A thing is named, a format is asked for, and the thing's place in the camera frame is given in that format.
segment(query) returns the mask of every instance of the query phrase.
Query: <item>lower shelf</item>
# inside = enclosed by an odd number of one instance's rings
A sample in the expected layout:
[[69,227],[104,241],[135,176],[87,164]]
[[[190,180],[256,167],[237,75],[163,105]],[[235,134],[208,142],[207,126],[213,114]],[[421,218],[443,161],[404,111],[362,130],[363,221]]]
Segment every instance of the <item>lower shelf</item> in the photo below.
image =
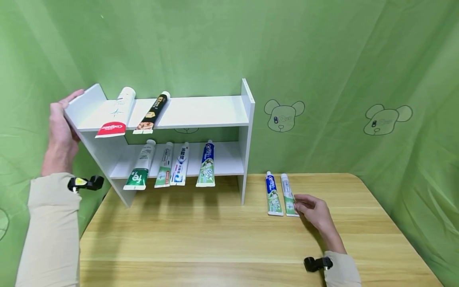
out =
[[[190,157],[188,162],[187,176],[198,176],[201,166],[202,152],[206,143],[190,143]],[[238,141],[215,142],[215,175],[243,175],[244,165],[242,162],[240,146]],[[183,143],[174,144],[174,154],[172,157],[172,168],[174,168],[175,160],[180,153]],[[135,162],[143,145],[128,145],[118,160],[117,165],[113,169],[110,177],[112,179],[127,179],[134,168]],[[149,178],[156,178],[161,163],[162,153],[166,148],[165,144],[158,144],[155,148],[153,163],[150,168]]]

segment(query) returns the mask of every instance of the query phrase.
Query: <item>green backdrop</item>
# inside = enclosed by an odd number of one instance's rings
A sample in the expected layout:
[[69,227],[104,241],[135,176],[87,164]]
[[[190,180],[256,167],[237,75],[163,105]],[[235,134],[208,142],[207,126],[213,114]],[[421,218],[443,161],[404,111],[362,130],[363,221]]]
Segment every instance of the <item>green backdrop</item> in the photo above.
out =
[[[110,98],[124,86],[139,97],[164,89],[231,95],[245,77],[256,101],[249,172],[359,176],[443,284],[454,286],[458,50],[455,0],[4,0],[0,278],[14,284],[51,101],[94,83]],[[83,149],[75,173],[97,173]],[[104,192],[84,194],[81,232]]]

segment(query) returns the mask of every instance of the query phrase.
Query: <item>bear ear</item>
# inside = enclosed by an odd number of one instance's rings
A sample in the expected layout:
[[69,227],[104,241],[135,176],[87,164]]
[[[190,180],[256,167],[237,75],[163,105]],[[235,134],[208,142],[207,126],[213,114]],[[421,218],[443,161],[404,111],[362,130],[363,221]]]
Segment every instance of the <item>bear ear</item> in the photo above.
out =
[[384,106],[383,105],[380,105],[380,104],[376,104],[374,106],[372,106],[371,108],[368,109],[367,113],[365,114],[365,116],[369,119],[372,119],[374,115],[376,115],[377,113],[379,113],[380,111],[383,111],[384,110]]
[[413,110],[408,106],[401,106],[397,109],[398,112],[398,122],[406,122],[413,115]]
[[268,115],[273,113],[273,110],[277,108],[279,103],[276,100],[269,100],[266,105],[264,105],[264,112],[267,113]]
[[304,112],[304,103],[302,101],[297,101],[291,107],[295,109],[295,117]]

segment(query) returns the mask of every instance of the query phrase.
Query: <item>white toothpaste tube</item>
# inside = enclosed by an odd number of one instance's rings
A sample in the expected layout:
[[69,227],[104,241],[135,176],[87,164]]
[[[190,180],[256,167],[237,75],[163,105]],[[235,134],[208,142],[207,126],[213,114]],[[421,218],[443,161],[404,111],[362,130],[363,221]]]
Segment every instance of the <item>white toothpaste tube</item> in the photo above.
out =
[[132,113],[134,106],[135,91],[132,88],[124,87],[118,96],[118,99],[113,102],[113,106],[107,115],[109,120],[102,125],[97,132],[96,138],[112,137],[124,135],[126,133],[126,124]]
[[268,197],[268,214],[284,216],[277,193],[276,181],[270,171],[266,173],[266,192]]
[[168,141],[166,148],[162,153],[161,164],[159,165],[158,176],[156,177],[155,188],[168,187],[171,185],[171,168],[172,168],[172,153],[174,144]]
[[143,146],[140,151],[140,155],[137,158],[134,169],[123,187],[124,190],[145,190],[146,179],[150,172],[151,163],[153,161],[153,155],[155,154],[154,140],[147,140],[146,145]]
[[204,146],[204,152],[202,153],[201,168],[199,169],[198,182],[196,187],[207,187],[215,186],[215,174],[214,174],[214,157],[215,146],[211,140],[207,141]]
[[175,167],[172,173],[172,186],[184,186],[186,180],[186,170],[188,169],[188,155],[190,153],[190,147],[188,142],[183,144],[180,149],[180,154],[175,162]]
[[287,174],[281,174],[280,180],[282,181],[282,191],[284,192],[285,214],[287,216],[300,217],[295,211],[295,198],[291,192]]

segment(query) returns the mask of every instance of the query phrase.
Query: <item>beige sleeve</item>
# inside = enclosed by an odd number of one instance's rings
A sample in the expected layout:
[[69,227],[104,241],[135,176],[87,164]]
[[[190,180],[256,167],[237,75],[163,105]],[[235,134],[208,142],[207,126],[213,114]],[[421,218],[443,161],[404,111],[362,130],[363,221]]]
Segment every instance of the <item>beige sleeve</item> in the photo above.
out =
[[30,222],[22,250],[17,287],[77,287],[81,197],[67,188],[69,173],[32,180]]
[[333,262],[333,267],[324,271],[327,287],[362,286],[357,266],[351,256],[332,251],[325,251],[325,256]]

